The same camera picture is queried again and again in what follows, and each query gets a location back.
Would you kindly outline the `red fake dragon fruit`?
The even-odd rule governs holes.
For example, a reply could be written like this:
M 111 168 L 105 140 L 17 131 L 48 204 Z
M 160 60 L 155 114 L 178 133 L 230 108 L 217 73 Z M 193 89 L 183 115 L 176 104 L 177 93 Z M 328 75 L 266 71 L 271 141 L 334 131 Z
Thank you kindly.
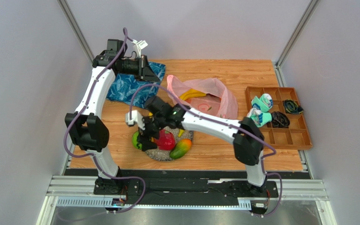
M 174 135 L 167 130 L 160 130 L 159 138 L 153 138 L 153 142 L 157 145 L 158 149 L 170 151 L 176 145 Z

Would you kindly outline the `fake mango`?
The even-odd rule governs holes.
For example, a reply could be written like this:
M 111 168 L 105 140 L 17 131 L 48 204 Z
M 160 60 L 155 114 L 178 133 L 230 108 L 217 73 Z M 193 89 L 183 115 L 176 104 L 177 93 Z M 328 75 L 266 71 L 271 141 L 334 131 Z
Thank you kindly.
M 175 147 L 170 151 L 169 157 L 172 159 L 179 159 L 186 155 L 192 147 L 190 139 L 182 139 L 176 143 Z

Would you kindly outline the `yellow fake banana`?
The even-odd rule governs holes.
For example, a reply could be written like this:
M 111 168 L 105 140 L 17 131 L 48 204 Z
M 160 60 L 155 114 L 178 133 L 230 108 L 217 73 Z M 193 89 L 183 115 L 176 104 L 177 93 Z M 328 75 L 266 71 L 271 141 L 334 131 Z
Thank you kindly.
M 195 90 L 195 89 L 189 89 L 188 91 L 184 92 L 179 99 L 183 101 L 187 101 L 191 98 L 201 98 L 207 96 L 206 93 Z
M 179 129 L 179 133 L 178 133 L 178 137 L 179 138 L 182 138 L 182 136 L 183 136 L 183 134 L 185 133 L 185 130 L 183 130 L 183 129 Z

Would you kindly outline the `pink plastic bag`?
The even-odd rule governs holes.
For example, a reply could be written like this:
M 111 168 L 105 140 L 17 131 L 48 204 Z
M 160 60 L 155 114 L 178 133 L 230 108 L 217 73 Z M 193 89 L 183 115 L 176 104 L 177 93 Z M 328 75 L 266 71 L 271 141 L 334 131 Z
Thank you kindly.
M 238 102 L 234 94 L 217 78 L 194 79 L 182 82 L 174 75 L 168 75 L 167 89 L 176 96 L 171 100 L 176 104 L 177 99 L 184 105 L 190 106 L 203 113 L 225 119 L 237 119 Z M 187 101 L 179 97 L 189 89 L 195 89 L 207 94 L 205 97 L 195 97 Z

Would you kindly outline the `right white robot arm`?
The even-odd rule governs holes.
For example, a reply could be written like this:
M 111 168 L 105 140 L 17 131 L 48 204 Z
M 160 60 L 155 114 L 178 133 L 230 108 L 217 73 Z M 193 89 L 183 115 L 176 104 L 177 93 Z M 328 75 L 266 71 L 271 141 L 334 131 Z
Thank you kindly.
M 248 183 L 256 187 L 265 184 L 267 178 L 261 162 L 264 137 L 251 118 L 220 118 L 181 103 L 171 106 L 158 96 L 150 97 L 145 108 L 153 114 L 152 118 L 142 116 L 137 110 L 126 115 L 127 125 L 139 128 L 143 150 L 152 147 L 150 139 L 157 138 L 165 127 L 201 132 L 232 144 L 235 158 L 245 165 Z

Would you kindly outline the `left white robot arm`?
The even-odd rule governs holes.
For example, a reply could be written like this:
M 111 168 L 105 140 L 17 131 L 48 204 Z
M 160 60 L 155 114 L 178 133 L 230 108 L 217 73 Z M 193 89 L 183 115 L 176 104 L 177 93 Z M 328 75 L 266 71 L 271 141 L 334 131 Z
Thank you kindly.
M 100 188 L 122 189 L 120 168 L 115 164 L 107 147 L 109 130 L 101 120 L 102 109 L 108 91 L 117 74 L 133 75 L 135 79 L 156 83 L 159 77 L 151 69 L 148 58 L 141 50 L 148 44 L 145 40 L 132 40 L 135 58 L 125 57 L 127 44 L 118 39 L 109 39 L 107 48 L 92 62 L 92 74 L 81 103 L 74 113 L 67 113 L 67 130 L 64 138 L 71 138 L 74 145 L 85 151 L 98 169 L 96 185 Z

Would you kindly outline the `speckled ceramic plate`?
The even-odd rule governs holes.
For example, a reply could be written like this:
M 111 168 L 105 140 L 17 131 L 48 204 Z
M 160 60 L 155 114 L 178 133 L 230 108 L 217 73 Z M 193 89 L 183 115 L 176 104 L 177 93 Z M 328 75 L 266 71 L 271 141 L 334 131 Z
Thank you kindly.
M 194 139 L 194 132 L 193 131 L 185 131 L 182 138 L 179 138 L 177 136 L 178 133 L 179 133 L 179 128 L 172 129 L 172 128 L 169 128 L 169 127 L 165 127 L 164 130 L 167 130 L 167 131 L 171 132 L 174 135 L 176 143 L 178 143 L 182 139 L 190 139 L 193 142 L 193 139 Z M 168 161 L 173 161 L 174 160 L 174 159 L 169 157 L 170 151 L 160 150 L 160 149 L 157 148 L 157 149 L 147 150 L 147 151 L 145 151 L 145 154 L 148 157 L 150 157 L 151 159 L 154 159 L 156 161 L 168 162 Z

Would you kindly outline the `blue patterned cloth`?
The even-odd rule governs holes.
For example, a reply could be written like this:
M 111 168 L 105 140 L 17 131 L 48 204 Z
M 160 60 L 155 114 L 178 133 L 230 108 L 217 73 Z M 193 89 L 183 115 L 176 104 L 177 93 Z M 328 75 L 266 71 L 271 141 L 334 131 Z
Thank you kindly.
M 109 88 L 106 99 L 144 108 L 146 100 L 157 95 L 158 87 L 143 88 L 138 92 L 134 101 L 131 99 L 136 90 L 147 83 L 148 82 L 137 81 L 132 75 L 118 74 Z

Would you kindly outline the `green white sock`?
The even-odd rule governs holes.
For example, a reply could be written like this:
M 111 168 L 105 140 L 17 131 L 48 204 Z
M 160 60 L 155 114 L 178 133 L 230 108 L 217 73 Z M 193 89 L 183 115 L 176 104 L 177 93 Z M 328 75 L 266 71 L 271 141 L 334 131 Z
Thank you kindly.
M 264 93 L 260 97 L 255 96 L 251 100 L 251 105 L 254 109 L 260 110 L 263 113 L 267 113 L 274 104 L 271 95 L 268 93 Z
M 267 123 L 272 121 L 272 115 L 269 112 L 262 112 L 261 110 L 252 108 L 247 117 L 250 118 L 258 128 L 266 125 Z

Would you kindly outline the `black sock roll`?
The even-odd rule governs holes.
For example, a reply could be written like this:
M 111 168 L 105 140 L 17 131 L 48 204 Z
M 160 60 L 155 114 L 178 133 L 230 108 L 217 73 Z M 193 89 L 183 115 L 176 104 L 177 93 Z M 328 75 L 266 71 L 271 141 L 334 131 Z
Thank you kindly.
M 273 128 L 289 128 L 290 120 L 284 113 L 274 111 L 271 113 L 271 117 L 271 125 Z

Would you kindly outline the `dark striped sock roll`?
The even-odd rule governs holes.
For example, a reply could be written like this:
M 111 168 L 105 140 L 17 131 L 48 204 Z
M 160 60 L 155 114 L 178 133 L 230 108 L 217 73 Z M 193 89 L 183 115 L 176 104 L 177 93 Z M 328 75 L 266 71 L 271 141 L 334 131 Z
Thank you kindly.
M 286 99 L 283 101 L 285 112 L 288 114 L 302 114 L 304 109 L 296 103 L 296 101 L 291 99 Z

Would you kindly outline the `brown compartment tray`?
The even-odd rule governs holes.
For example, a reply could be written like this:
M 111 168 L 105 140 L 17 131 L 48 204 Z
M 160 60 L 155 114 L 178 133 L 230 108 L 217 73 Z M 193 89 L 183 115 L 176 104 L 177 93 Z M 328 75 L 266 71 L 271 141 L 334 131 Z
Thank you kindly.
M 301 106 L 295 88 L 287 87 L 252 87 L 245 90 L 246 103 L 248 108 L 252 108 L 251 100 L 262 94 L 268 93 L 273 99 L 273 107 L 269 113 L 279 111 L 284 113 L 290 120 L 289 128 L 273 128 L 271 122 L 260 128 L 265 137 L 265 141 L 276 149 L 289 150 L 308 150 L 313 144 L 305 117 L 302 114 L 288 114 L 285 112 L 283 101 L 291 99 Z

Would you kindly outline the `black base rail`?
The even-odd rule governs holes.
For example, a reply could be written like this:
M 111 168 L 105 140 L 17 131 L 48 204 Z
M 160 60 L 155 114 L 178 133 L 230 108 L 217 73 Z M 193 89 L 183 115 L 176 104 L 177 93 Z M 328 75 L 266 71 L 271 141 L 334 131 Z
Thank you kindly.
M 245 171 L 122 170 L 119 178 L 95 180 L 96 195 L 125 197 L 139 205 L 235 206 L 239 198 L 277 199 L 285 194 L 286 180 L 307 175 L 281 172 L 282 181 L 269 175 L 262 187 L 248 182 Z

